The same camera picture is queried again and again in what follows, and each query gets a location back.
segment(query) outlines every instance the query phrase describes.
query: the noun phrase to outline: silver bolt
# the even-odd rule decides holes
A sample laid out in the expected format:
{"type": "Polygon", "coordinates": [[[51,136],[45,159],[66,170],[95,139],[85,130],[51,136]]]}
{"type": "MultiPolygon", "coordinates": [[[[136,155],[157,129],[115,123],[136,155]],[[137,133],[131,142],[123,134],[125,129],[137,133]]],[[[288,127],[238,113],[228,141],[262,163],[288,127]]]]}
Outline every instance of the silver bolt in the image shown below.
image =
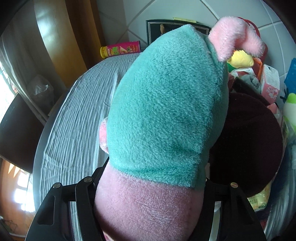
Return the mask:
{"type": "Polygon", "coordinates": [[[55,184],[53,185],[53,188],[59,188],[60,186],[61,186],[60,183],[55,183],[55,184]]]}
{"type": "Polygon", "coordinates": [[[85,177],[84,182],[90,183],[92,181],[92,177],[85,177]]]}
{"type": "Polygon", "coordinates": [[[239,185],[237,183],[230,183],[231,187],[237,188],[239,185]]]}

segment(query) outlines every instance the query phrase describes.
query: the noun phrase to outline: black chair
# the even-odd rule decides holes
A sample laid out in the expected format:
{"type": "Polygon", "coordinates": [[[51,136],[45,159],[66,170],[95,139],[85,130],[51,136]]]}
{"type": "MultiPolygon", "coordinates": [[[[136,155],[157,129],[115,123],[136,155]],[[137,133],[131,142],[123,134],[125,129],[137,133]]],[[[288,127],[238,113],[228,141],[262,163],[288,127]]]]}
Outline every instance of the black chair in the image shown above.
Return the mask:
{"type": "Polygon", "coordinates": [[[17,94],[0,123],[0,156],[33,173],[33,163],[43,125],[20,94],[17,94]]]}

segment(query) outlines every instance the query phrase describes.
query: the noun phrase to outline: plush toy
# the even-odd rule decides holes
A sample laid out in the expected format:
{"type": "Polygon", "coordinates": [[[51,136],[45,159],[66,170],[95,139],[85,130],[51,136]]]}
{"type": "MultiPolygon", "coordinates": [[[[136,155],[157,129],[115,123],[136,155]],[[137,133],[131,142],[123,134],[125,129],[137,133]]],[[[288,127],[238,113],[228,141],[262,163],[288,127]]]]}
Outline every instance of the plush toy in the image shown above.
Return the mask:
{"type": "Polygon", "coordinates": [[[124,75],[99,132],[110,160],[94,211],[107,239],[189,238],[227,114],[226,60],[235,49],[264,52],[242,19],[220,19],[209,36],[185,25],[154,41],[124,75]]]}

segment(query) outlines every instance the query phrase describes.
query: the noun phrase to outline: teal plush fabric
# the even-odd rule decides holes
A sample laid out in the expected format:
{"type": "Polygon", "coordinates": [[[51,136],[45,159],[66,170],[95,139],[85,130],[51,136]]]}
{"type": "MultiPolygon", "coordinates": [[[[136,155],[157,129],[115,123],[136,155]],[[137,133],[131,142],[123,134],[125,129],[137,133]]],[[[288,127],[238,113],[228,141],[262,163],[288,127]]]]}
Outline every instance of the teal plush fabric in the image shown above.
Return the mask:
{"type": "Polygon", "coordinates": [[[204,188],[228,107],[228,69],[191,25],[153,42],[122,78],[107,122],[110,164],[158,183],[204,188]]]}

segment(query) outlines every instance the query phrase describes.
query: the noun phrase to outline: tissue box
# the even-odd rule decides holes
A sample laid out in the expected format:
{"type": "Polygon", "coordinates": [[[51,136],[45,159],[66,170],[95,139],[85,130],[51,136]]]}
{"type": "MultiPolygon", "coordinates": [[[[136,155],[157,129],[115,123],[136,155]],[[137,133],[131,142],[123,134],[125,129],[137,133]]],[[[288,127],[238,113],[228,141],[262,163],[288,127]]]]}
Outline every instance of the tissue box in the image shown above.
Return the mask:
{"type": "Polygon", "coordinates": [[[280,90],[279,73],[276,69],[264,65],[261,78],[261,95],[270,103],[276,102],[280,90]]]}

